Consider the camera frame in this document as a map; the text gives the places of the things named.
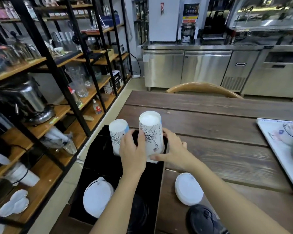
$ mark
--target wooden table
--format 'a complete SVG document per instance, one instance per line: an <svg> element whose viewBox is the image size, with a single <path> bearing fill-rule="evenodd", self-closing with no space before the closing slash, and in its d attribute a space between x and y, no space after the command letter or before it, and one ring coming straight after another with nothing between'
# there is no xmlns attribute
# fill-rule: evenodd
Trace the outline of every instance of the wooden table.
<svg viewBox="0 0 293 234"><path fill-rule="evenodd" d="M132 91L117 118L138 128L139 115L149 110L158 112L163 127L186 141L188 150L228 185L293 233L292 185L256 125L256 118L293 120L293 103ZM165 167L157 233L188 233L189 207L174 189L184 171Z"/></svg>

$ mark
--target ventilation grille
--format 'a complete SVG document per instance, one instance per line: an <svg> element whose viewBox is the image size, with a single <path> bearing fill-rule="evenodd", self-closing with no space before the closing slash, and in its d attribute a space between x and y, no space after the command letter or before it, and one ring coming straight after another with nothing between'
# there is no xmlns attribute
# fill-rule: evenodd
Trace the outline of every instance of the ventilation grille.
<svg viewBox="0 0 293 234"><path fill-rule="evenodd" d="M225 76L221 86L227 90L240 92L244 85L245 80L246 78L242 78L242 77Z"/></svg>

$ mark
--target wooden chair backrest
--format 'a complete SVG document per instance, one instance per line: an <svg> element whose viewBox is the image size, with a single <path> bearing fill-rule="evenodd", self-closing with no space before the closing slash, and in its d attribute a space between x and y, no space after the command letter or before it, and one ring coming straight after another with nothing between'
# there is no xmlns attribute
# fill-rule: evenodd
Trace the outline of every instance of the wooden chair backrest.
<svg viewBox="0 0 293 234"><path fill-rule="evenodd" d="M231 92L221 86L217 86L208 82L190 82L180 85L176 85L166 90L166 93L176 93L181 91L190 91L190 92L200 92L200 93L209 93L209 94L222 94L227 98L240 98L243 99L240 95Z"/></svg>

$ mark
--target black cup holder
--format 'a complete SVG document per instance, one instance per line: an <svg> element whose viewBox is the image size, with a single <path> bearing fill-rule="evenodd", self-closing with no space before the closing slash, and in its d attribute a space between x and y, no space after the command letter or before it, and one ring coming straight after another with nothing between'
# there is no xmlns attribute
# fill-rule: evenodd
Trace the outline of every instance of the black cup holder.
<svg viewBox="0 0 293 234"><path fill-rule="evenodd" d="M135 131L133 140L136 145L137 138L138 131ZM164 137L164 153L167 143ZM136 189L133 202L136 208L132 208L128 233L154 233L163 171L164 162L146 163L146 169ZM116 189L121 176L121 158L113 154L109 129L105 125L89 147L69 216L91 225L95 224L97 219L83 207L82 199L86 188L92 181L104 177Z"/></svg>

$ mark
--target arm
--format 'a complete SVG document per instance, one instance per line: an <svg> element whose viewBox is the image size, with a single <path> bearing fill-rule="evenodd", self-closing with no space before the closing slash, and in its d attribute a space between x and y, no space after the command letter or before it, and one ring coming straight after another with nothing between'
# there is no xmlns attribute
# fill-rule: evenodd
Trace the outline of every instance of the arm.
<svg viewBox="0 0 293 234"><path fill-rule="evenodd" d="M132 137L134 131L130 130L121 139L123 176L90 234L126 234L127 232L133 197L147 162L144 133L139 131L138 147L136 147Z"/></svg>
<svg viewBox="0 0 293 234"><path fill-rule="evenodd" d="M166 161L190 172L199 182L207 199L230 234L289 234L265 212L236 192L204 163L187 151L187 144L170 130L163 128L170 145L168 154L151 159Z"/></svg>

